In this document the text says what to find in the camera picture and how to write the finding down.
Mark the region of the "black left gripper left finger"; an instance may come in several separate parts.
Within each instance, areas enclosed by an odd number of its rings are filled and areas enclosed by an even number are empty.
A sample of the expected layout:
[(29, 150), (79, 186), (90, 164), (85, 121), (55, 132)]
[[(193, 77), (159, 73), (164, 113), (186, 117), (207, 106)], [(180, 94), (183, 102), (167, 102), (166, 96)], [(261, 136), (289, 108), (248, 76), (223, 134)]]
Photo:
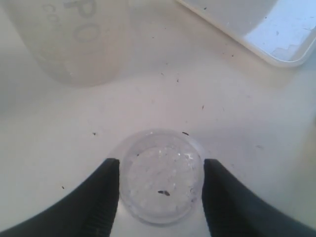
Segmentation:
[(106, 159), (82, 184), (2, 237), (108, 237), (119, 201), (119, 160)]

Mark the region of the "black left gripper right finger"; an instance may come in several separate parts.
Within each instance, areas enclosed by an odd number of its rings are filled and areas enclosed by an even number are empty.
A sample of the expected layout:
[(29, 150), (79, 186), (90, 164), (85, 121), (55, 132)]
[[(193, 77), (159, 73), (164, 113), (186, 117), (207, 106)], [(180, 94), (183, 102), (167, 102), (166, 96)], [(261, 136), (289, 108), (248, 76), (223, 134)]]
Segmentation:
[(205, 159), (202, 205), (213, 237), (314, 237), (316, 231), (264, 202), (218, 160)]

